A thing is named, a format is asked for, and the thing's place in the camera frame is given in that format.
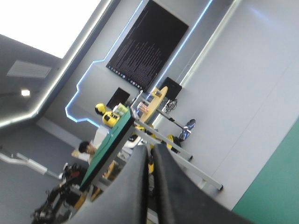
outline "black machine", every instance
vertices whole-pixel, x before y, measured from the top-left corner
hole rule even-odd
[[[165,97],[167,97],[169,100],[175,100],[178,96],[178,93],[182,90],[182,87],[169,77],[164,80],[159,89],[162,89],[165,86],[168,87],[168,91]]]
[[[59,176],[62,182],[49,192],[46,202],[34,211],[31,224],[59,224],[67,220],[71,215],[70,210],[59,216],[57,216],[57,212],[64,203],[76,207],[81,197],[71,190],[71,186],[80,185],[85,173],[86,169],[77,166],[76,163],[71,166],[66,163],[63,173]]]
[[[130,94],[124,91],[122,88],[118,87],[109,102],[107,103],[107,107],[111,110],[119,103],[125,104],[126,101],[129,99]]]

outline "small monitor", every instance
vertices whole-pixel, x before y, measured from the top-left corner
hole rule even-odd
[[[160,85],[159,89],[162,89],[163,87],[167,86],[168,91],[166,93],[166,97],[170,100],[175,100],[178,96],[178,93],[181,91],[182,87],[173,81],[171,78],[167,77],[164,82]]]
[[[130,94],[128,92],[118,87],[118,89],[115,91],[115,93],[107,103],[107,107],[113,110],[113,108],[117,106],[119,103],[125,104],[126,101],[129,99],[129,96]]]

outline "black cable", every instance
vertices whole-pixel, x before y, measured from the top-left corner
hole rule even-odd
[[[175,100],[170,100],[169,103],[167,103],[167,104],[165,105],[165,113],[166,113],[166,114],[169,114],[170,111],[176,109],[177,106],[178,106],[178,100],[177,100],[177,99],[175,99]]]

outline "large wall-mounted screen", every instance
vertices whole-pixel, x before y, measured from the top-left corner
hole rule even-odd
[[[188,26],[149,0],[107,68],[146,91]]]

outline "ceiling light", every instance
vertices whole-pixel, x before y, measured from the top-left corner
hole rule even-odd
[[[24,97],[29,97],[30,96],[30,90],[21,90],[21,95]]]
[[[0,34],[63,58],[99,0],[10,0],[1,4]]]

